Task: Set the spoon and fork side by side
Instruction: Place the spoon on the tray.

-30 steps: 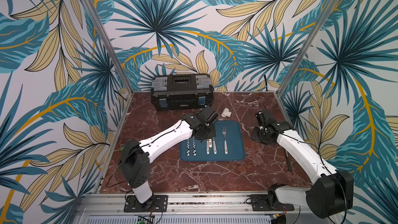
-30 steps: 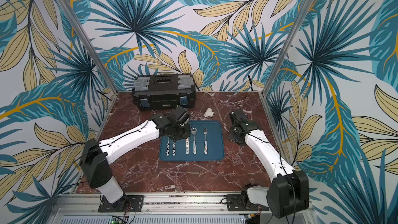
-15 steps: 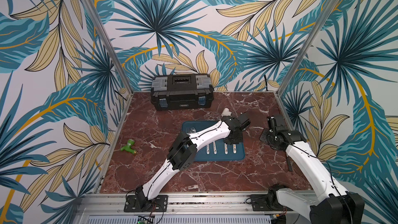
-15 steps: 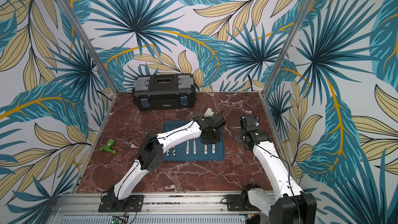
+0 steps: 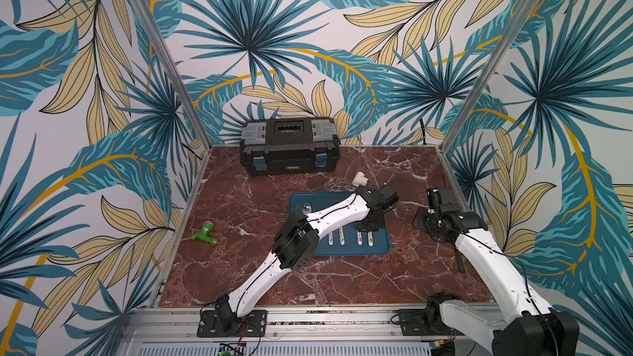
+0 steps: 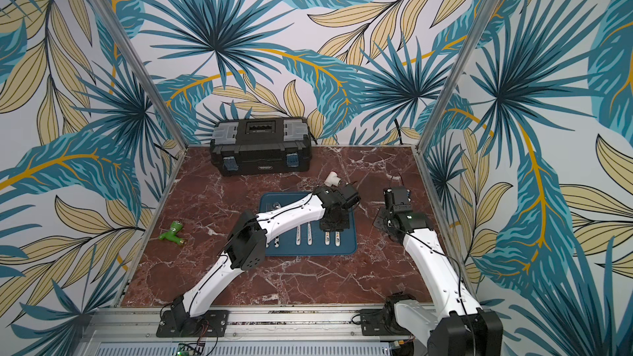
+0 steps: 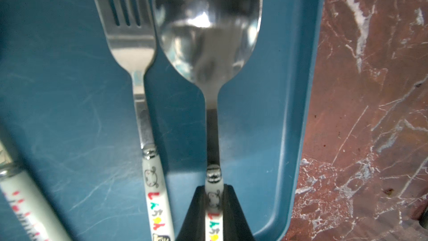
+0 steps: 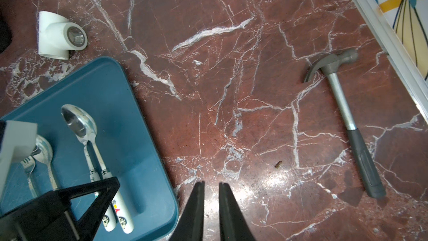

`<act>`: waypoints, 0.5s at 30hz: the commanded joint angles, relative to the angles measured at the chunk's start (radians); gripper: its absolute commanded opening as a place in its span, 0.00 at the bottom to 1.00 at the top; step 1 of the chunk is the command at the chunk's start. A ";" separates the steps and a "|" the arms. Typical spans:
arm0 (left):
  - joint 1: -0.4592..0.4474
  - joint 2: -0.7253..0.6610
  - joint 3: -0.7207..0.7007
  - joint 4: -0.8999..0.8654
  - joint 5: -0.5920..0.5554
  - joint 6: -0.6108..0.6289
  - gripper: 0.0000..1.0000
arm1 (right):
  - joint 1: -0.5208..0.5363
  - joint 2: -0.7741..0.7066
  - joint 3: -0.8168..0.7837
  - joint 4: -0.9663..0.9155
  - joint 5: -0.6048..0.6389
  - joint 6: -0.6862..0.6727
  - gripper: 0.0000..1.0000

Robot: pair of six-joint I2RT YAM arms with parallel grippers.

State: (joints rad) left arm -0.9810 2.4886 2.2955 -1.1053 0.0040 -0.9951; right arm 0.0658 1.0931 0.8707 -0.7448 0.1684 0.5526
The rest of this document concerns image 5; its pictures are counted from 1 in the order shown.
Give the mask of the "cow pattern handle spoon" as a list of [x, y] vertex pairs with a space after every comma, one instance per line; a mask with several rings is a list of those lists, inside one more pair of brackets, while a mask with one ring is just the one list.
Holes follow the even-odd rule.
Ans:
[[310, 214], [313, 211], [311, 204], [309, 204], [308, 202], [303, 203], [301, 207], [301, 211], [304, 214]]

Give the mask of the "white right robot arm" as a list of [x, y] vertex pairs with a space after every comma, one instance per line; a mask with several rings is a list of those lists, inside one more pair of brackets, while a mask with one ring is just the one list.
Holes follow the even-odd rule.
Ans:
[[427, 321], [457, 331], [491, 355], [573, 355], [580, 326], [568, 312], [557, 311], [527, 281], [523, 264], [502, 252], [495, 236], [474, 212], [459, 209], [453, 191], [426, 191], [427, 208], [414, 227], [438, 242], [454, 246], [468, 260], [493, 296], [502, 317], [476, 311], [448, 295], [430, 301]]

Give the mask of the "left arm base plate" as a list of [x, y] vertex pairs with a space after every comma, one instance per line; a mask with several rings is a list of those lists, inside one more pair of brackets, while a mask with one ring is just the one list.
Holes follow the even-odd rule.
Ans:
[[258, 338], [266, 333], [268, 311], [254, 310], [243, 317], [219, 314], [217, 311], [202, 312], [196, 331], [198, 338]]

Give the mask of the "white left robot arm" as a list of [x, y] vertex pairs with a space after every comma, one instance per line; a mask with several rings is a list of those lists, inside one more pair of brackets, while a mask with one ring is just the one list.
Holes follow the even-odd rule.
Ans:
[[310, 214], [291, 212], [261, 265], [241, 286], [216, 300], [216, 322], [224, 332], [233, 333], [242, 325], [242, 318], [279, 280], [300, 270], [313, 258], [321, 239], [350, 223], [383, 224], [385, 212], [398, 201], [397, 191], [391, 185], [377, 190], [358, 186], [337, 204]]

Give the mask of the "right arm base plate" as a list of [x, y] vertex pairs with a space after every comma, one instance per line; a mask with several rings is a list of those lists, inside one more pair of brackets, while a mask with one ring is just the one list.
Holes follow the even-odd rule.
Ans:
[[433, 308], [401, 309], [392, 316], [392, 323], [399, 326], [403, 336], [461, 336], [442, 323], [438, 311]]

